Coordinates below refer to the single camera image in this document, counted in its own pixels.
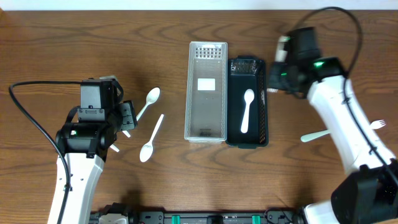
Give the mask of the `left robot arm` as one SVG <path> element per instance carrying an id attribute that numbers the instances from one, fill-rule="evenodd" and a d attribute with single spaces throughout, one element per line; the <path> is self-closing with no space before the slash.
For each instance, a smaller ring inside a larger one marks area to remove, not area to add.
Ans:
<path id="1" fill-rule="evenodd" d="M 114 76 L 83 80 L 80 105 L 68 114 L 55 142 L 57 183 L 49 223 L 88 223 L 95 188 L 118 132 L 137 126 L 131 100 Z"/>

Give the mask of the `white fork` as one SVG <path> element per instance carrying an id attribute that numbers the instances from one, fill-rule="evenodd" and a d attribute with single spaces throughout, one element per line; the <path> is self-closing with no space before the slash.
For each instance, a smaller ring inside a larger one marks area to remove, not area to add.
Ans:
<path id="1" fill-rule="evenodd" d="M 386 125 L 386 122 L 383 119 L 375 120 L 370 124 L 372 129 L 380 129 Z"/>
<path id="2" fill-rule="evenodd" d="M 275 89 L 275 88 L 268 88 L 268 89 L 267 89 L 267 92 L 270 92 L 270 93 L 277 93 L 277 92 L 278 92 L 278 89 Z"/>

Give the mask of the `white spoon bowl down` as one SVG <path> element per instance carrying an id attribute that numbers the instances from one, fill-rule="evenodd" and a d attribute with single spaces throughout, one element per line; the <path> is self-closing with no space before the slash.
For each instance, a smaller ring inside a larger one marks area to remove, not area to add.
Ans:
<path id="1" fill-rule="evenodd" d="M 154 152 L 153 140 L 163 122 L 164 114 L 161 114 L 147 143 L 141 148 L 139 159 L 141 162 L 147 162 Z"/>

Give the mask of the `pale green fork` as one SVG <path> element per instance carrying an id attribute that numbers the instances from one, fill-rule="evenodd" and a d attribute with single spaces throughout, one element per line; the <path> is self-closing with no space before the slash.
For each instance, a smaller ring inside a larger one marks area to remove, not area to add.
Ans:
<path id="1" fill-rule="evenodd" d="M 312 141 L 314 139 L 317 139 L 317 138 L 320 138 L 322 136 L 325 136 L 327 134 L 330 134 L 329 130 L 324 130 L 324 131 L 319 131 L 319 132 L 315 132 L 315 133 L 305 134 L 305 135 L 301 136 L 300 140 L 302 142 L 309 142 L 309 141 Z"/>

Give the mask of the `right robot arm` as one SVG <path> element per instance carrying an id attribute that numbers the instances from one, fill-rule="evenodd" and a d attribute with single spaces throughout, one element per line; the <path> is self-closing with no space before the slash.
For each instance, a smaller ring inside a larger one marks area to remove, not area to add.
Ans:
<path id="1" fill-rule="evenodd" d="M 397 218 L 397 157 L 380 140 L 336 57 L 322 57 L 312 27 L 278 39 L 270 87 L 308 100 L 346 173 L 329 200 L 303 207 L 298 222 L 377 223 Z"/>

